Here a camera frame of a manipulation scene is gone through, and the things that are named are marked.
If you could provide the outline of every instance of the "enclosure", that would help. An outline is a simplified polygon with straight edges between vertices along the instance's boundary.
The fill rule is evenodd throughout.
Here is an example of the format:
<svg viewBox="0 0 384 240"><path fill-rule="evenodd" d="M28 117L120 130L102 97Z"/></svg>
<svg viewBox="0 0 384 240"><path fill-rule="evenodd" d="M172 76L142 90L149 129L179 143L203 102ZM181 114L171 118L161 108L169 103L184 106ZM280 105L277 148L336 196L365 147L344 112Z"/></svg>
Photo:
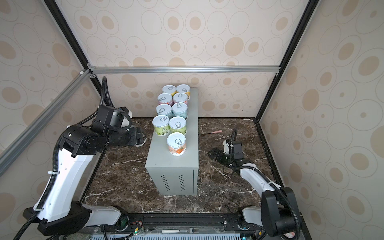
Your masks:
<svg viewBox="0 0 384 240"><path fill-rule="evenodd" d="M26 221L55 142L97 108L104 76L149 138L95 155L74 200L134 213L258 206L207 157L236 127L246 157L293 189L306 239L379 239L383 23L379 0L0 1L0 240ZM198 92L194 196L159 195L144 168L168 84ZM22 239L45 238L36 227Z"/></svg>

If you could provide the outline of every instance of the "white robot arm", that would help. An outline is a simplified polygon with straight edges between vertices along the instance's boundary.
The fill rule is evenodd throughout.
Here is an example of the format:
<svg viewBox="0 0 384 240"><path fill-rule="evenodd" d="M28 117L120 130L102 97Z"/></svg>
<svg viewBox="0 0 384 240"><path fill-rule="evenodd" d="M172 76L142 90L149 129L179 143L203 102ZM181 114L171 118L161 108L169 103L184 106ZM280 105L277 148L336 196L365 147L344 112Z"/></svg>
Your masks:
<svg viewBox="0 0 384 240"><path fill-rule="evenodd" d="M295 195L289 187L282 187L264 175L258 167L244 158L242 143L236 141L237 129L234 129L230 139L223 142L224 151L217 148L208 152L209 158L234 170L244 178L261 197L260 207L245 207L242 209L242 225L257 224L264 228L270 237L295 231L295 237L300 236L301 219Z"/></svg>
<svg viewBox="0 0 384 240"><path fill-rule="evenodd" d="M146 141L142 129L132 126L132 113L126 107L113 107L106 81L103 77L98 109L59 137L53 150L53 171L48 172L51 177L35 206L24 210L27 222L14 240L19 240L33 222L39 223L37 229L45 236L72 234L94 225L113 225L117 231L127 227L127 213L118 206L72 201L85 168L97 152L113 146L142 146ZM103 105L104 99L110 106ZM90 126L83 126L94 117Z"/></svg>

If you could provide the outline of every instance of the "marble tabletop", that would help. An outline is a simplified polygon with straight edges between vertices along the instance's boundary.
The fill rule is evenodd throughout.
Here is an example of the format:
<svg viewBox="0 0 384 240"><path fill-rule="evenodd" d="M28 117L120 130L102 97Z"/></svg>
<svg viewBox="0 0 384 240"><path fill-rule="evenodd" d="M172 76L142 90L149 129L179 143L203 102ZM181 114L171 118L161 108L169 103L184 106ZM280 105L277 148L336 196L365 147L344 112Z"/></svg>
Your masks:
<svg viewBox="0 0 384 240"><path fill-rule="evenodd" d="M273 180L253 119L199 119L198 194L162 196L145 169L151 143L152 119L135 118L133 124L146 130L147 142L141 147L108 149L86 195L85 203L97 206L118 205L128 212L227 212L246 205L260 206L260 197L247 181L232 170L212 161L207 152L223 149L223 140L238 128L244 156ZM222 130L221 133L203 132Z"/></svg>

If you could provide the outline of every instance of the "food can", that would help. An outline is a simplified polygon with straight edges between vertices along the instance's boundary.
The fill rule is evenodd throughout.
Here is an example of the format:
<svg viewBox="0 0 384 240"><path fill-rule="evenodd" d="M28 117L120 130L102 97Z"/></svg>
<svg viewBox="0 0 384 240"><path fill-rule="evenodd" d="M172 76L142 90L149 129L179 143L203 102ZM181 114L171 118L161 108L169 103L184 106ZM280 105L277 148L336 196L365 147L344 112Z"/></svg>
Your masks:
<svg viewBox="0 0 384 240"><path fill-rule="evenodd" d="M183 117L174 117L169 120L170 132L180 132L182 134L187 133L187 121Z"/></svg>
<svg viewBox="0 0 384 240"><path fill-rule="evenodd" d="M169 134L169 118L166 115L157 115L152 120L155 132L159 136L166 136Z"/></svg>
<svg viewBox="0 0 384 240"><path fill-rule="evenodd" d="M173 85L166 85L166 86L163 87L163 93L169 93L173 97L173 95L176 94L176 89L177 88L175 86L173 86Z"/></svg>
<svg viewBox="0 0 384 240"><path fill-rule="evenodd" d="M169 152L175 156L183 155L187 149L185 136L182 133L174 132L167 137Z"/></svg>
<svg viewBox="0 0 384 240"><path fill-rule="evenodd" d="M158 115L166 115L169 119L173 118L172 107L168 104L160 104L156 107Z"/></svg>
<svg viewBox="0 0 384 240"><path fill-rule="evenodd" d="M180 84L179 86L177 86L176 91L178 93L185 93L188 96L188 100L191 99L190 87L188 85Z"/></svg>
<svg viewBox="0 0 384 240"><path fill-rule="evenodd" d="M174 103L185 103L186 105L188 105L188 95L186 95L185 93L176 93L173 96L173 102Z"/></svg>
<svg viewBox="0 0 384 240"><path fill-rule="evenodd" d="M168 104L173 105L173 98L172 95L169 93L162 93L157 97L157 100L159 101L159 104Z"/></svg>
<svg viewBox="0 0 384 240"><path fill-rule="evenodd" d="M186 119L188 117L188 106L185 103L175 103L172 106L172 112L174 117L180 116Z"/></svg>

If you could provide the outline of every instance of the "patterned wallpaper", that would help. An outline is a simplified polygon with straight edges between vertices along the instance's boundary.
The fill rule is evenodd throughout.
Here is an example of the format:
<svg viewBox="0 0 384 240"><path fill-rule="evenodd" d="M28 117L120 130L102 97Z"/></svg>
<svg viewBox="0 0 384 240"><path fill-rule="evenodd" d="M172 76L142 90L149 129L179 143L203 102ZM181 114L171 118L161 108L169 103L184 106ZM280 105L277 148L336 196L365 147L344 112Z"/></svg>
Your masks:
<svg viewBox="0 0 384 240"><path fill-rule="evenodd" d="M313 239L384 234L384 1L324 0L261 124Z"/></svg>
<svg viewBox="0 0 384 240"><path fill-rule="evenodd" d="M37 0L0 1L0 154L80 72Z"/></svg>
<svg viewBox="0 0 384 240"><path fill-rule="evenodd" d="M0 1L0 154L80 72L46 8L35 0ZM0 239L11 240L25 223L22 211L43 193L52 150L65 127L91 114L99 96L88 80L73 94L0 177ZM78 200L95 159L86 169ZM22 239L41 240L37 224Z"/></svg>
<svg viewBox="0 0 384 240"><path fill-rule="evenodd" d="M156 116L157 96L168 84L199 91L199 117L255 117L274 73L99 74L106 76L115 106L134 117Z"/></svg>
<svg viewBox="0 0 384 240"><path fill-rule="evenodd" d="M94 66L279 65L307 0L56 0Z"/></svg>
<svg viewBox="0 0 384 240"><path fill-rule="evenodd" d="M0 177L0 239L11 240L25 223L22 212L39 200L52 170L52 151L59 135L67 125L89 116L99 103L99 95L87 80L73 94L55 117L41 130L18 159ZM95 157L86 168L74 195L79 200L97 161ZM44 238L32 224L22 239Z"/></svg>

